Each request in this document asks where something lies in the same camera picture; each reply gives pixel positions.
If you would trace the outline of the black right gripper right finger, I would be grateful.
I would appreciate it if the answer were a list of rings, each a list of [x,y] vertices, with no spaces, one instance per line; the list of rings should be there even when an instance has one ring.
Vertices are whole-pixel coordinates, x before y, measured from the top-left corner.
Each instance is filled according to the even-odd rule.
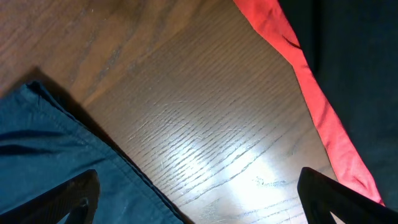
[[[309,223],[335,224],[334,216],[344,223],[397,223],[397,212],[309,167],[301,170],[297,191]]]

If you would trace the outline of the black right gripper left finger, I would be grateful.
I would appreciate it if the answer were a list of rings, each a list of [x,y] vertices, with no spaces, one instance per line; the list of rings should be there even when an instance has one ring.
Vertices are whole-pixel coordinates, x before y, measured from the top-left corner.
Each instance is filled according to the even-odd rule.
[[[1,214],[1,223],[92,224],[99,197],[98,175],[90,169]]]

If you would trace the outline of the navy blue shorts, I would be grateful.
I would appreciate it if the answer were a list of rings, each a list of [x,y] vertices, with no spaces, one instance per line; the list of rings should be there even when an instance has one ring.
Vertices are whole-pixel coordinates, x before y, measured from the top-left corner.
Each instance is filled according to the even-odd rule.
[[[93,169],[95,223],[181,223],[171,202],[127,159],[95,136],[39,82],[1,98],[1,211]]]

